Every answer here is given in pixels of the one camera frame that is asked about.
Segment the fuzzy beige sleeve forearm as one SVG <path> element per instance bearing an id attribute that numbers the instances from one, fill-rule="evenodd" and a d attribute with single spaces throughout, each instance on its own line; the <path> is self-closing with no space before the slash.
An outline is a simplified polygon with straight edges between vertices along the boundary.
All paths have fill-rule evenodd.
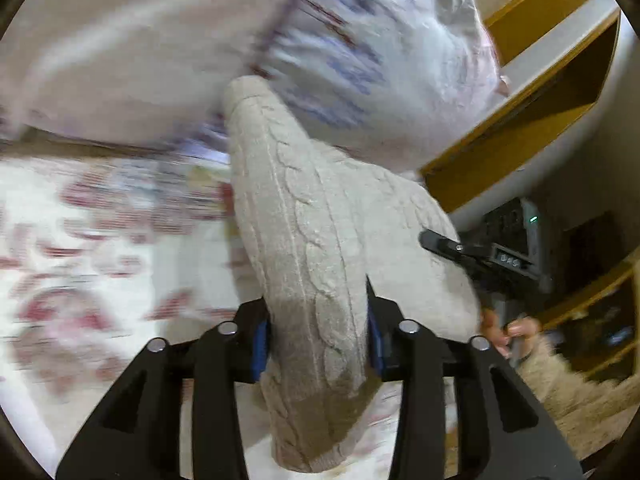
<path id="1" fill-rule="evenodd" d="M 622 382 L 588 380 L 571 370 L 543 336 L 537 338 L 518 374 L 580 460 L 619 439 L 639 407 L 637 375 Z"/>

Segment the person's right hand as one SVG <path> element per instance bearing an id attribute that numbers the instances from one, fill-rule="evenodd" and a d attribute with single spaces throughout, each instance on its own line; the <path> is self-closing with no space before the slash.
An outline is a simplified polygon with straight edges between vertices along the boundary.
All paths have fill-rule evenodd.
<path id="1" fill-rule="evenodd" d="M 524 360 L 535 347 L 540 334 L 540 323 L 536 318 L 526 316 L 503 325 L 494 310 L 484 309 L 480 333 L 506 359 Z"/>

